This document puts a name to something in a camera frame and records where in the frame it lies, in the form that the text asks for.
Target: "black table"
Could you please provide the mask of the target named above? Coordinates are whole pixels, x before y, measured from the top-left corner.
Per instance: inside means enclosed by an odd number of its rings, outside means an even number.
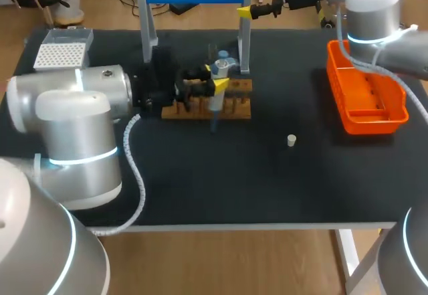
[[[410,120],[394,135],[355,137],[343,130],[325,70],[326,44],[334,33],[252,31],[251,120],[223,120],[215,135],[198,120],[149,118],[134,127],[131,147],[147,189],[139,229],[386,225],[428,197],[428,128],[411,102]],[[30,37],[17,75],[32,72],[44,35],[37,31]],[[208,43],[226,46],[236,40],[236,31],[158,36],[190,67],[206,58]],[[90,62],[120,64],[133,74],[142,62],[140,49],[139,31],[95,31]],[[407,82],[427,106],[419,81]],[[118,146],[126,122],[116,125]],[[38,135],[12,128],[6,100],[0,129],[0,155],[46,156]],[[289,134],[297,136],[292,149]],[[83,224],[118,225],[134,212],[138,189],[123,154],[120,166],[121,194],[97,209],[74,212]]]

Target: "wooden floor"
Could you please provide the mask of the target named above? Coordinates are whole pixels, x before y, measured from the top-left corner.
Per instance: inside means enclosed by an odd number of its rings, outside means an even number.
[[[421,0],[409,0],[406,20],[423,27]],[[117,0],[82,0],[85,26],[139,29],[129,7]],[[15,69],[23,40],[42,24],[37,10],[0,7],[0,100]],[[236,29],[235,5],[203,5],[175,16],[155,17],[157,29]],[[254,28],[318,28],[313,8],[253,22]],[[358,232],[359,255],[376,232]],[[119,294],[343,294],[329,231],[127,233],[103,239],[110,257],[110,295]]]

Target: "orange plastic tray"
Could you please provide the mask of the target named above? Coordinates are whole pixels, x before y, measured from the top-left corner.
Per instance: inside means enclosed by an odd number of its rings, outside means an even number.
[[[337,40],[330,41],[327,50],[328,79],[347,133],[388,134],[408,121],[406,92],[393,79],[356,70]]]

